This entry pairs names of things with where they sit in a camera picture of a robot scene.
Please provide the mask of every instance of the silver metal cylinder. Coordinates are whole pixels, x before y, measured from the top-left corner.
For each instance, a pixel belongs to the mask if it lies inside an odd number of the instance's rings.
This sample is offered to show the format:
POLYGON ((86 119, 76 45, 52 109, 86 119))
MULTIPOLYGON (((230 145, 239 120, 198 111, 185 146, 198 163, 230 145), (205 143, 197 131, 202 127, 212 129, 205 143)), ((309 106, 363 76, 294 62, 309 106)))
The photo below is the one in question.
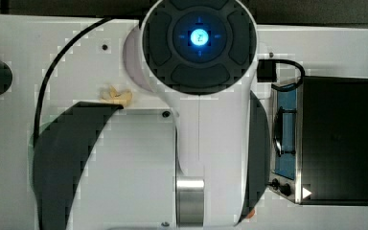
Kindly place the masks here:
POLYGON ((177 225, 201 227, 204 222, 204 180, 201 177, 176 178, 177 225))

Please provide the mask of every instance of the white surface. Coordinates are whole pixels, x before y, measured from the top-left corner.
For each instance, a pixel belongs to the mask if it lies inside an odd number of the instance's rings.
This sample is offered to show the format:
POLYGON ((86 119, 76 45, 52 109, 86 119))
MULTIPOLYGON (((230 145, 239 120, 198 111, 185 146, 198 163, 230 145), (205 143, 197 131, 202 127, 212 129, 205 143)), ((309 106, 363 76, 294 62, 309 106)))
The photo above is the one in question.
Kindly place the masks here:
POLYGON ((175 225, 175 126, 163 111, 111 117, 85 166, 68 230, 175 225))
MULTIPOLYGON (((0 15, 0 59, 14 73, 10 92, 0 97, 0 229, 36 229, 27 168, 36 92, 58 47, 96 20, 0 15)), ((114 51, 121 48, 126 34, 112 30, 115 24, 84 38, 59 65, 46 95, 44 121, 56 117, 73 100, 97 100, 107 84, 134 90, 131 83, 118 81, 126 71, 114 51), (110 51, 100 49, 103 42, 110 42, 110 51)), ((260 26, 259 37, 278 57, 302 63, 308 75, 368 77, 368 30, 260 26)), ((166 107, 152 95, 141 97, 135 98, 133 107, 166 107)), ((301 207, 267 191, 256 216, 237 228, 368 230, 368 207, 301 207)))

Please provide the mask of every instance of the black knob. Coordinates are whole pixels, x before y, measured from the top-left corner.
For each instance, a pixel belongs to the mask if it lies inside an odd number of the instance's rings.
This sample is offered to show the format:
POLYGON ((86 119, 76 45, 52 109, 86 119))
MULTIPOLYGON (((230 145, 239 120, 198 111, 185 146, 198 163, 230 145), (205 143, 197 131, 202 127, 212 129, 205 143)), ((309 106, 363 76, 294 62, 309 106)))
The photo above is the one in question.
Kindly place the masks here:
POLYGON ((280 192, 285 195, 285 196, 290 196, 291 195, 291 187, 289 187, 289 184, 285 184, 285 185, 281 185, 280 187, 280 192))
POLYGON ((279 189, 280 182, 277 179, 273 179, 267 185, 271 186, 274 190, 278 190, 279 189))

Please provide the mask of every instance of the black curved panel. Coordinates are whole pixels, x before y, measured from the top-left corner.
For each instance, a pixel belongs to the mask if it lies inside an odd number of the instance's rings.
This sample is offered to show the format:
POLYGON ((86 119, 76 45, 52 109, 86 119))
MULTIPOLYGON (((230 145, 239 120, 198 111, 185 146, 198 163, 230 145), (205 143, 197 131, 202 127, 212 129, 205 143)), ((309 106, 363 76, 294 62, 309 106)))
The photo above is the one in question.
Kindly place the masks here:
POLYGON ((33 186, 40 230, 65 230, 74 195, 97 139, 121 105, 77 103, 40 134, 33 186))
POLYGON ((208 88, 220 85, 228 81, 229 77, 229 73, 223 65, 195 69, 181 64, 172 72, 174 82, 193 88, 208 88))
POLYGON ((243 209, 239 222, 255 208, 265 193, 270 173, 270 132, 265 109, 250 92, 249 153, 243 209))
POLYGON ((237 64, 244 64, 250 52, 250 22, 244 17, 241 11, 235 11, 230 14, 228 21, 231 24, 234 39, 229 57, 237 62, 237 64))
POLYGON ((195 6, 203 6, 220 10, 227 2, 228 0, 172 0, 172 4, 179 10, 195 6))
POLYGON ((167 45, 167 30, 172 18, 165 12, 159 11, 149 22, 149 48, 151 57, 157 65, 164 64, 172 57, 167 45))

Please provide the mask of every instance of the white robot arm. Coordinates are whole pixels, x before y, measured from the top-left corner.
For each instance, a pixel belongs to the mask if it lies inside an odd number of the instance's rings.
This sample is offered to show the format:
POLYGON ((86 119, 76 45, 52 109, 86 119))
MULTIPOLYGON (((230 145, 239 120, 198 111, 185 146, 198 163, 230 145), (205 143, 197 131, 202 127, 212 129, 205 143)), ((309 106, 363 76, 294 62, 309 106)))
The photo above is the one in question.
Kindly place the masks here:
POLYGON ((161 0, 138 52, 151 90, 177 128, 179 226, 233 226, 244 202, 256 24, 236 0, 161 0))

